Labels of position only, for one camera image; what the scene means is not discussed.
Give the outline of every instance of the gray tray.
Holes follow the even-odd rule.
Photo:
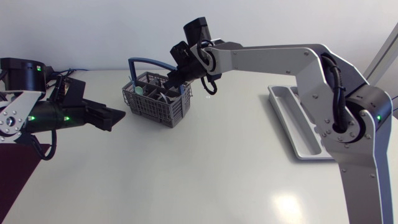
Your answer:
[[[276,111],[299,159],[333,159],[321,143],[300,105],[296,86],[268,86],[269,101]]]

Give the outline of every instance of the black cable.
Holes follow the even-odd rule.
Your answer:
[[[328,65],[335,81],[335,86],[333,88],[333,119],[335,120],[334,128],[336,132],[343,133],[348,129],[348,124],[345,113],[345,88],[343,87],[343,82],[341,80],[340,69],[329,57],[322,55],[322,60]]]
[[[0,98],[1,98],[3,101],[7,101],[7,98],[6,98],[2,93],[0,93]]]
[[[201,81],[201,84],[203,85],[203,87],[205,88],[205,90],[206,90],[210,95],[214,95],[214,94],[217,93],[217,85],[216,85],[216,83],[215,83],[214,81],[210,82],[210,84],[211,84],[212,87],[213,87],[213,91],[209,90],[209,88],[207,87],[206,82],[205,82],[205,77],[201,77],[201,78],[200,78],[200,81]]]
[[[67,71],[67,74],[66,75],[62,75],[61,73],[59,73],[59,75],[61,75],[61,76],[63,76],[63,77],[69,77],[73,72],[75,72],[76,70],[75,69],[70,69],[70,70],[66,70]],[[50,78],[50,80],[56,80],[58,77],[59,77],[59,75],[55,75],[54,77],[51,77]],[[45,89],[46,90],[48,90],[49,88],[51,88],[51,87],[53,87],[53,86],[55,86],[55,83],[54,84],[51,84],[51,85],[46,85],[45,86]]]
[[[7,70],[1,70],[0,80],[2,80],[7,75]]]
[[[202,62],[205,63],[206,65],[209,65],[210,64],[209,60],[201,54],[201,51],[200,51],[202,49],[201,43],[203,41],[205,41],[205,42],[211,44],[212,46],[214,46],[214,44],[210,40],[203,39],[203,33],[201,32],[201,30],[202,30],[202,28],[200,29],[199,40],[197,43],[197,53],[198,53],[198,56],[200,57],[200,59],[202,60]]]
[[[56,130],[51,130],[51,149],[50,152],[45,155],[42,146],[39,143],[39,140],[37,140],[36,136],[33,134],[30,135],[30,139],[32,140],[32,145],[35,148],[37,155],[45,161],[48,161],[53,158],[55,154],[55,150],[57,149],[57,131]]]
[[[2,80],[6,75],[7,75],[7,70],[2,70],[0,73],[0,80]],[[0,93],[0,98],[3,101],[7,101],[7,98],[2,93]]]

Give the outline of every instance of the basket handle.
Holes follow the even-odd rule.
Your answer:
[[[149,58],[140,58],[140,57],[132,57],[129,58],[129,66],[130,66],[130,73],[131,73],[131,81],[132,81],[132,85],[133,87],[136,86],[136,80],[137,80],[137,73],[136,73],[136,67],[134,66],[134,62],[142,62],[142,63],[149,63],[149,64],[153,64],[159,67],[162,67],[164,69],[167,69],[169,71],[172,70],[176,70],[177,68],[175,68],[172,65],[169,65],[167,63],[158,61],[158,60],[153,60],[153,59],[149,59]],[[180,85],[180,88],[178,89],[180,94],[182,95],[184,93],[184,87],[183,85]]]

